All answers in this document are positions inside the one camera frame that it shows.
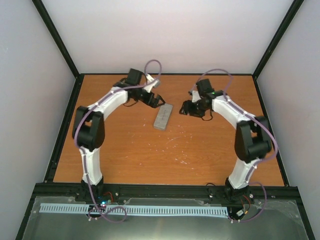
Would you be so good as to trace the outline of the grey felt glasses case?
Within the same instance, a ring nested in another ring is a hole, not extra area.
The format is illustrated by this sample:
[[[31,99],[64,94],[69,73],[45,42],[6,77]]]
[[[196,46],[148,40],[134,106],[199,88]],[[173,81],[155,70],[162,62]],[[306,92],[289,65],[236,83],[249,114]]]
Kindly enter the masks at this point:
[[[173,105],[165,103],[160,106],[155,121],[153,123],[153,127],[157,130],[165,131],[172,114]]]

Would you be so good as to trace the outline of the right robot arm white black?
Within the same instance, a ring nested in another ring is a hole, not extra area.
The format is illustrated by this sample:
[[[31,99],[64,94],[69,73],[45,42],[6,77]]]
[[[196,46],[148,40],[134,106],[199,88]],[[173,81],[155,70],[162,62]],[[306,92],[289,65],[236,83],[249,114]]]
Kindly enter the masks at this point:
[[[182,115],[203,118],[206,111],[217,113],[235,129],[235,166],[226,178],[224,196],[235,202],[248,192],[250,178],[258,164],[272,150],[272,135],[264,116],[246,112],[222,90],[216,91],[209,79],[199,80],[196,89],[191,90],[190,100],[183,102],[179,112]]]

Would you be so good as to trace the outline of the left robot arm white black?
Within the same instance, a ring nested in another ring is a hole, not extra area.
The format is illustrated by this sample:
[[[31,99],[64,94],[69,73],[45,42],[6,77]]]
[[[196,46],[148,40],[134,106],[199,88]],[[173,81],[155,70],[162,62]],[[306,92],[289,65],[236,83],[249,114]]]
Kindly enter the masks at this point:
[[[82,160],[81,184],[87,188],[86,195],[92,201],[99,201],[104,195],[100,148],[106,136],[105,120],[129,100],[142,102],[151,108],[164,105],[164,99],[152,92],[159,84],[158,77],[131,68],[127,77],[113,84],[109,92],[98,101],[76,109],[72,138]]]

